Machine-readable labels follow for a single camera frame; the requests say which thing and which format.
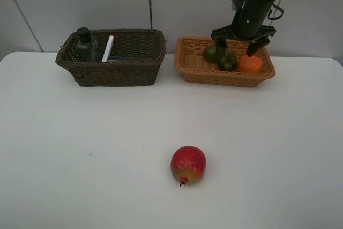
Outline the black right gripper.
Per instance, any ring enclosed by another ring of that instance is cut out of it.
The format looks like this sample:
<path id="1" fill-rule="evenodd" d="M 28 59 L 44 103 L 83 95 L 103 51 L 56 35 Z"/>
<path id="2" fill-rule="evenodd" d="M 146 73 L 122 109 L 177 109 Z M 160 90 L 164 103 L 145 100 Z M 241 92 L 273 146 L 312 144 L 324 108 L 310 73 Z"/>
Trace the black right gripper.
<path id="1" fill-rule="evenodd" d="M 223 57 L 227 51 L 226 40 L 250 42 L 246 54 L 252 57 L 257 51 L 270 43 L 268 37 L 274 36 L 276 29 L 273 26 L 261 25 L 259 30 L 254 32 L 241 32 L 235 30 L 233 25 L 228 25 L 219 29 L 214 29 L 211 33 L 211 39 L 215 41 L 216 54 Z"/>

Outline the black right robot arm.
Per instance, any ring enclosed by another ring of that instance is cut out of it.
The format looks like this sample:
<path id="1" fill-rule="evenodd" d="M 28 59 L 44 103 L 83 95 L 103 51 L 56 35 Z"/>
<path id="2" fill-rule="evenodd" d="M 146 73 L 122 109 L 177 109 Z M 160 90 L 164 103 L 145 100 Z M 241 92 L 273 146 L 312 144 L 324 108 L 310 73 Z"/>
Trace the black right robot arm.
<path id="1" fill-rule="evenodd" d="M 223 54 L 227 40 L 243 41 L 248 43 L 246 54 L 250 57 L 270 43 L 269 37 L 274 36 L 273 26 L 265 26 L 265 18 L 270 21 L 278 20 L 282 16 L 272 18 L 271 8 L 283 9 L 274 4 L 275 0 L 231 0 L 236 11 L 232 23 L 220 29 L 213 30 L 211 38 L 215 42 L 215 52 Z"/>

